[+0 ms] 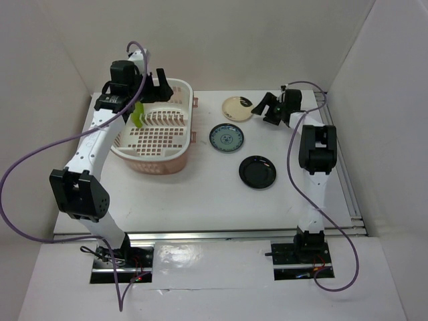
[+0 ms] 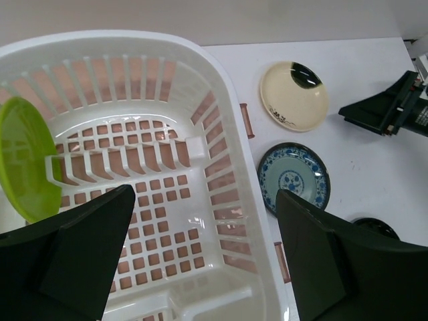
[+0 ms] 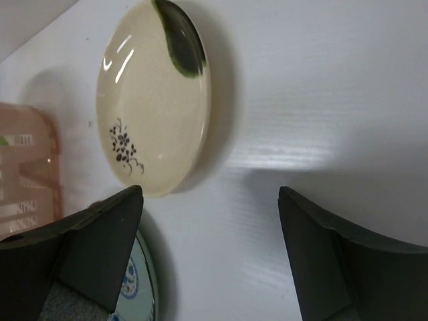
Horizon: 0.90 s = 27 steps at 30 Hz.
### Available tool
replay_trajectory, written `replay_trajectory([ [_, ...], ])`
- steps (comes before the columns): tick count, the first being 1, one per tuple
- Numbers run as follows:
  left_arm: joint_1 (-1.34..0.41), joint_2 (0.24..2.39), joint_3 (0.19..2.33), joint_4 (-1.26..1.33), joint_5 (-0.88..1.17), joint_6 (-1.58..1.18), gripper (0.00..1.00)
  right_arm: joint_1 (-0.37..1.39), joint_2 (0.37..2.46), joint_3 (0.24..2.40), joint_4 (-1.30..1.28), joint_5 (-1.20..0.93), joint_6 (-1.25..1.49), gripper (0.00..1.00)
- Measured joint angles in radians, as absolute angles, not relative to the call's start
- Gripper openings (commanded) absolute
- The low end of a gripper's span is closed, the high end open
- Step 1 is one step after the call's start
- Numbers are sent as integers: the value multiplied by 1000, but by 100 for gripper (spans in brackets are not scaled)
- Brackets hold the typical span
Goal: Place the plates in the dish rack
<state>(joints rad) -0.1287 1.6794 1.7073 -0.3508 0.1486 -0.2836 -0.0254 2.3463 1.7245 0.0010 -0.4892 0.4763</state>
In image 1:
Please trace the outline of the lime green plate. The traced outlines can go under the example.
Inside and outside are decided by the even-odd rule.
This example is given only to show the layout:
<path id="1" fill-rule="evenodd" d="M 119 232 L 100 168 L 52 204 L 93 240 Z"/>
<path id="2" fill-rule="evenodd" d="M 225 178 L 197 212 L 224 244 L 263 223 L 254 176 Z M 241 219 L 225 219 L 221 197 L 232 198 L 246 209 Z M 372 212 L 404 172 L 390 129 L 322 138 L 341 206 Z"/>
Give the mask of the lime green plate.
<path id="1" fill-rule="evenodd" d="M 136 102 L 134 105 L 134 110 L 130 115 L 130 119 L 132 123 L 135 125 L 135 127 L 137 128 L 143 127 L 143 123 L 141 120 L 143 116 L 144 116 L 144 104 L 141 102 Z"/>

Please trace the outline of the cream plate with black patch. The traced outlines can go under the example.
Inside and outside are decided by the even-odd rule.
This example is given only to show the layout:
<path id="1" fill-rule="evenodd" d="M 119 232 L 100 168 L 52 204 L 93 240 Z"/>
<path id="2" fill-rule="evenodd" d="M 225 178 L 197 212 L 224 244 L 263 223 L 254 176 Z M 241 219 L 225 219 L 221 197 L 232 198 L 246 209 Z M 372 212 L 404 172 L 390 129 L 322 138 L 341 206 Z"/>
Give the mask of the cream plate with black patch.
<path id="1" fill-rule="evenodd" d="M 252 117 L 253 103 L 243 96 L 232 96 L 227 98 L 221 107 L 222 114 L 229 120 L 245 122 Z"/>

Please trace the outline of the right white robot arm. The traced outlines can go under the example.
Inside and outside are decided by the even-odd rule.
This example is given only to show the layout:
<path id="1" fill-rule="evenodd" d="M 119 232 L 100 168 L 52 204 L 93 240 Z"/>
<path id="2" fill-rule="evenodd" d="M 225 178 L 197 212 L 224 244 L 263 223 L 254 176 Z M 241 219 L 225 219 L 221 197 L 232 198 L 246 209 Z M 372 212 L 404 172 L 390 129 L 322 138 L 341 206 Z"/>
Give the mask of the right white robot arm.
<path id="1" fill-rule="evenodd" d="M 308 204 L 299 219 L 292 255 L 308 263 L 324 252 L 325 226 L 322 211 L 330 173 L 337 163 L 336 128 L 326 125 L 301 110 L 302 92 L 283 86 L 281 94 L 267 92 L 252 114 L 264 115 L 273 125 L 283 122 L 300 138 L 298 163 L 303 173 L 301 192 Z"/>

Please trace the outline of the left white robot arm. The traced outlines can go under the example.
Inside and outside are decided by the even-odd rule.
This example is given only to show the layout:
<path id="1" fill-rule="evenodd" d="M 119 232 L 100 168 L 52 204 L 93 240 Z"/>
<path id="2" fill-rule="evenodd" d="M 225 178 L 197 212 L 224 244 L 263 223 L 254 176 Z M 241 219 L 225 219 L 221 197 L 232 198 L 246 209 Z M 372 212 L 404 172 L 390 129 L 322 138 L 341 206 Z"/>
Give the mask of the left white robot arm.
<path id="1" fill-rule="evenodd" d="M 157 72 L 160 80 L 155 86 L 145 58 L 113 62 L 111 79 L 94 106 L 90 134 L 64 169 L 53 170 L 49 176 L 59 210 L 98 237 L 101 254 L 118 267 L 131 261 L 132 249 L 128 235 L 108 212 L 110 196 L 100 177 L 110 147 L 136 103 L 166 102 L 173 95 L 164 71 Z"/>

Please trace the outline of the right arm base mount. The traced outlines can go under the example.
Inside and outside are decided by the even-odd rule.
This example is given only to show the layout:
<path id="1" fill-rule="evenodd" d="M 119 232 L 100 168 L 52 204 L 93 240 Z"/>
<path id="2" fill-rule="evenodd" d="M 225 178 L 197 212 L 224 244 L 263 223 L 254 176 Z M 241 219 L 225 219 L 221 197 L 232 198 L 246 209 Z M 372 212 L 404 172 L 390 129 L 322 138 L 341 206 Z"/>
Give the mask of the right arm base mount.
<path id="1" fill-rule="evenodd" d="M 273 263 L 274 280 L 309 280 L 316 272 L 318 278 L 334 278 L 330 249 L 325 243 L 320 251 L 297 254 L 293 243 L 272 243 L 264 253 Z"/>

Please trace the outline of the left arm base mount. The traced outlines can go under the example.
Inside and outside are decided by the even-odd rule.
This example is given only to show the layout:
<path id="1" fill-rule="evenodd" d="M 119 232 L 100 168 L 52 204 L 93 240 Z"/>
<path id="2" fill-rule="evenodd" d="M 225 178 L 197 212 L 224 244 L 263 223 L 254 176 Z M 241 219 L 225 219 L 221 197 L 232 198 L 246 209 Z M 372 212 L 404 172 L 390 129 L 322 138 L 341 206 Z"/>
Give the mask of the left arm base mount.
<path id="1" fill-rule="evenodd" d="M 91 284 L 113 284 L 113 260 L 102 252 L 100 248 L 92 250 L 89 247 L 81 246 L 82 253 L 92 256 L 93 264 L 90 276 Z M 133 247 L 128 259 L 115 257 L 118 283 L 127 284 L 134 281 L 137 284 L 152 282 L 152 267 L 154 259 L 154 247 Z"/>

